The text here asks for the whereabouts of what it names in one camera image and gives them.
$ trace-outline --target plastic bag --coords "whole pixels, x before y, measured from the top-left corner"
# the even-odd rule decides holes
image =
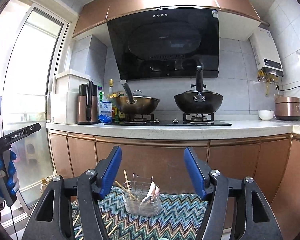
[[[99,119],[101,123],[112,122],[112,105],[111,102],[100,102]]]

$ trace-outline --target electric kettle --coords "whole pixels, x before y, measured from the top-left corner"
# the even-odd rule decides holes
[[[98,86],[92,81],[79,86],[77,124],[98,123]]]

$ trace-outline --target black glass stovetop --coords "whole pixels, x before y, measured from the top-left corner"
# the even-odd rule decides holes
[[[214,121],[207,123],[188,123],[179,121],[179,123],[172,123],[172,121],[160,121],[160,123],[156,122],[147,122],[147,123],[126,123],[124,121],[105,123],[104,125],[115,125],[115,126],[230,126],[230,123]]]

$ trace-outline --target utensil holder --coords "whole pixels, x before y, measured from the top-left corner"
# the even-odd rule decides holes
[[[155,195],[147,195],[151,182],[152,178],[142,178],[133,174],[133,181],[128,181],[128,185],[126,182],[122,184],[125,189],[129,188],[133,195],[121,189],[128,213],[145,217],[153,217],[160,213],[162,209],[160,191]]]

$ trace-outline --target lower cabinet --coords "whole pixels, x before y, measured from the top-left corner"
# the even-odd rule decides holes
[[[300,239],[300,140],[292,140],[279,189],[271,203],[284,240]]]
[[[94,136],[68,133],[69,155],[75,177],[97,165]]]
[[[243,179],[245,176],[253,177],[256,169],[259,144],[257,141],[239,145],[220,145],[210,147],[208,164],[210,168],[219,170],[224,176],[233,179]],[[232,226],[234,212],[234,198],[229,198],[224,228]]]
[[[291,139],[261,143],[254,179],[271,204],[289,156]]]
[[[68,152],[66,133],[64,133],[64,135],[61,132],[60,134],[54,134],[50,131],[50,144],[57,174],[61,175],[64,179],[72,178],[73,173]]]
[[[128,180],[133,180],[133,173],[144,178],[153,177],[161,193],[195,193],[183,160],[185,147],[125,145],[98,142],[97,139],[98,160],[107,158],[115,145],[122,149],[122,161],[116,176],[119,183],[125,182],[123,170],[126,170]],[[206,147],[195,147],[194,150],[200,159],[206,160]]]

